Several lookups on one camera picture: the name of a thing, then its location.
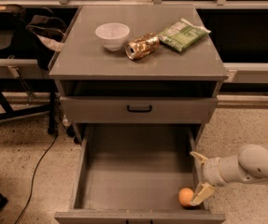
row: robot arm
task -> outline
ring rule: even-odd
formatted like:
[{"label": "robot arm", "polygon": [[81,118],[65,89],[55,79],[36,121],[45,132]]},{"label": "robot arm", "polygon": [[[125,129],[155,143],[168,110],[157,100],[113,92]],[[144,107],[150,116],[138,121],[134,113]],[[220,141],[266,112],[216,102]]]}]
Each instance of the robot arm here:
[{"label": "robot arm", "polygon": [[201,171],[200,183],[190,202],[198,205],[214,194],[216,187],[224,187],[232,182],[254,184],[268,183],[268,150],[257,145],[246,145],[237,155],[212,158],[190,153]]}]

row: snack bag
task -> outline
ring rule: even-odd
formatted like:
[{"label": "snack bag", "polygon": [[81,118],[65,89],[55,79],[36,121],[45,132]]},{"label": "snack bag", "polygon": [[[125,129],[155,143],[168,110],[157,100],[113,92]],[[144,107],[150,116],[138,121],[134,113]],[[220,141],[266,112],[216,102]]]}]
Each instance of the snack bag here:
[{"label": "snack bag", "polygon": [[181,52],[209,33],[210,31],[203,26],[194,26],[189,21],[181,19],[164,29],[158,36],[161,42]]}]

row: open drawer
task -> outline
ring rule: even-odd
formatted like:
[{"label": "open drawer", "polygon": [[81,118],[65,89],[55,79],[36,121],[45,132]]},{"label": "open drawer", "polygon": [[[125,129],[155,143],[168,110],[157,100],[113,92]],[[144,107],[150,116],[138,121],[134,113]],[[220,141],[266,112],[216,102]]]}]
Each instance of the open drawer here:
[{"label": "open drawer", "polygon": [[194,189],[197,174],[190,129],[183,125],[94,124],[82,144],[70,210],[62,224],[221,223],[204,206],[184,209],[182,188]]},{"label": "open drawer", "polygon": [[75,123],[207,123],[217,98],[62,97]]}]

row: tabletop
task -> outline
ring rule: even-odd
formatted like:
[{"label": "tabletop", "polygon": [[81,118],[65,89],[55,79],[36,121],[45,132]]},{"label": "tabletop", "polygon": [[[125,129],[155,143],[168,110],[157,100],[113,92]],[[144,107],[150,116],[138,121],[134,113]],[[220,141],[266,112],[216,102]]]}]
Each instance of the tabletop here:
[{"label": "tabletop", "polygon": [[160,45],[154,53],[132,61],[125,46],[119,51],[108,51],[95,34],[104,23],[120,22],[131,29],[131,41],[147,33],[158,34],[181,18],[203,25],[190,5],[85,5],[50,75],[80,80],[224,80],[226,72],[209,35],[184,52]]}]

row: bowl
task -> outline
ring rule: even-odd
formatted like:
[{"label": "bowl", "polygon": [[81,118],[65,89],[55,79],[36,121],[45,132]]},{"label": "bowl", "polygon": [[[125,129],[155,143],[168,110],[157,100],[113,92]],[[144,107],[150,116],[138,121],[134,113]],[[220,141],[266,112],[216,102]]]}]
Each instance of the bowl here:
[{"label": "bowl", "polygon": [[130,29],[122,23],[106,23],[97,27],[95,33],[106,49],[116,51],[126,42]]}]

